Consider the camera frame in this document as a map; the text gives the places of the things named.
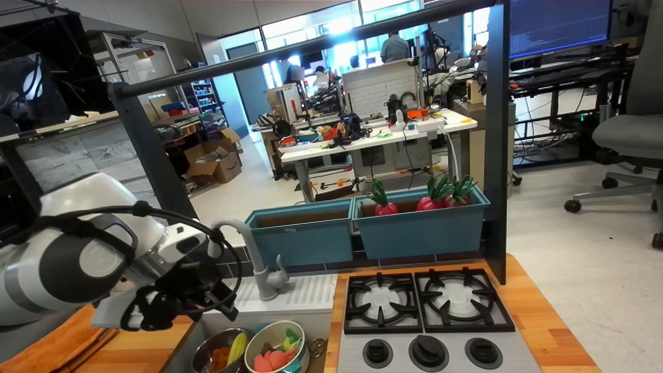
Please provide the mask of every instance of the white table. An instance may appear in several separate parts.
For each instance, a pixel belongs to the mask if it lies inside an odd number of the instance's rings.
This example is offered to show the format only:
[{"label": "white table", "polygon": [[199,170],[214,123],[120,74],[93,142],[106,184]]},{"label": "white table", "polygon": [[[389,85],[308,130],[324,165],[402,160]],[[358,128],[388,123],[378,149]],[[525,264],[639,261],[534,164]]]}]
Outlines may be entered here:
[{"label": "white table", "polygon": [[385,148],[385,145],[394,145],[394,143],[425,139],[425,137],[430,137],[430,132],[434,132],[434,134],[449,134],[453,149],[456,149],[456,153],[449,151],[449,160],[453,160],[453,155],[456,155],[456,162],[452,162],[452,164],[465,164],[465,162],[458,162],[458,157],[465,157],[465,143],[466,143],[461,134],[476,128],[476,121],[462,117],[458,112],[452,112],[452,111],[441,111],[441,119],[430,119],[430,121],[420,121],[420,123],[413,123],[413,124],[414,124],[414,128],[407,128],[407,130],[391,128],[389,130],[388,123],[384,123],[384,121],[370,123],[370,127],[373,128],[371,137],[352,142],[351,145],[344,145],[344,148],[330,148],[330,142],[303,143],[303,145],[295,145],[295,148],[280,148],[283,162],[295,164],[307,203],[314,202],[314,184],[312,184],[312,175],[308,175],[308,164],[307,164],[307,160],[314,160],[314,157],[326,157],[326,155],[333,155],[333,153],[354,153],[354,151],[370,149],[370,148]]}]

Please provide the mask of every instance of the workbench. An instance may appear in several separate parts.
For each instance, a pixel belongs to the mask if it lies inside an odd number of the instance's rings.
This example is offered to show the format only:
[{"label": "workbench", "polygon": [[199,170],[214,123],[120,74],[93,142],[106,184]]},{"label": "workbench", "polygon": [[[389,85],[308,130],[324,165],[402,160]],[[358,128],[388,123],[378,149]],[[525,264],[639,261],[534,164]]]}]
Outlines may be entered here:
[{"label": "workbench", "polygon": [[[398,268],[391,271],[430,269],[432,265]],[[483,260],[434,265],[435,269],[461,269],[490,265]],[[375,268],[352,269],[339,274],[333,294],[330,344],[326,359],[326,373],[333,373],[339,357],[342,319],[347,302],[347,286],[351,274],[375,274]],[[580,347],[576,335],[559,319],[550,301],[542,294],[537,285],[520,268],[519,260],[508,255],[508,281],[496,289],[509,312],[519,331],[534,355],[542,372],[598,372],[588,352]],[[119,331],[101,351],[98,351],[79,372],[162,372],[178,344],[186,337],[193,324],[185,318],[177,319],[172,330],[166,331]]]},{"label": "workbench", "polygon": [[327,157],[333,153],[352,153],[352,164],[360,162],[360,151],[371,149],[371,148],[388,148],[395,143],[407,143],[407,142],[418,142],[428,137],[438,137],[438,134],[449,134],[452,145],[449,149],[449,164],[452,164],[452,175],[456,175],[453,164],[465,164],[466,149],[465,149],[465,132],[476,128],[476,121],[462,117],[452,111],[441,111],[439,119],[428,119],[413,123],[414,127],[407,128],[389,128],[385,121],[371,123],[370,127],[373,128],[371,137],[362,137],[358,142],[352,142],[351,145],[344,148],[330,148],[330,142],[324,143],[301,143],[295,148],[280,148],[283,151],[283,164],[295,164],[305,202],[312,203],[315,202],[314,198],[314,184],[312,184],[312,170],[308,170],[308,160],[314,157]]}]

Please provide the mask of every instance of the storage bin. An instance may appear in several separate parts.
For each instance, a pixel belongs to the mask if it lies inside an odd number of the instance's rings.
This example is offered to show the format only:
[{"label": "storage bin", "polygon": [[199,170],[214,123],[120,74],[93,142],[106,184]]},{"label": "storage bin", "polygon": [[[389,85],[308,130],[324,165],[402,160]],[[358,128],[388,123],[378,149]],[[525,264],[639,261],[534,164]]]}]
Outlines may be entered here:
[{"label": "storage bin", "polygon": [[246,217],[265,265],[330,265],[352,261],[351,199],[258,210]]},{"label": "storage bin", "polygon": [[352,199],[351,219],[358,230],[370,260],[418,258],[479,250],[483,214],[490,199],[473,187],[473,203],[435,212],[417,212],[428,188],[388,193],[398,206],[395,216],[373,216],[375,203]]}]

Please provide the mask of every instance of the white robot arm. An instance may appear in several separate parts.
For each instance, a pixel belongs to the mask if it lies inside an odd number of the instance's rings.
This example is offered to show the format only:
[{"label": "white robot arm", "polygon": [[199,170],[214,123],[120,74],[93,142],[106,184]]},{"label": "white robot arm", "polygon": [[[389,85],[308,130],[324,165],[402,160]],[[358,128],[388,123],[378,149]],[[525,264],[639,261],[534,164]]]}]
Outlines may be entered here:
[{"label": "white robot arm", "polygon": [[88,177],[44,194],[35,227],[0,248],[0,327],[86,302],[98,302],[101,327],[169,330],[177,316],[208,308],[234,319],[240,280],[230,291],[214,264],[229,246],[219,230],[152,210],[106,175]]}]

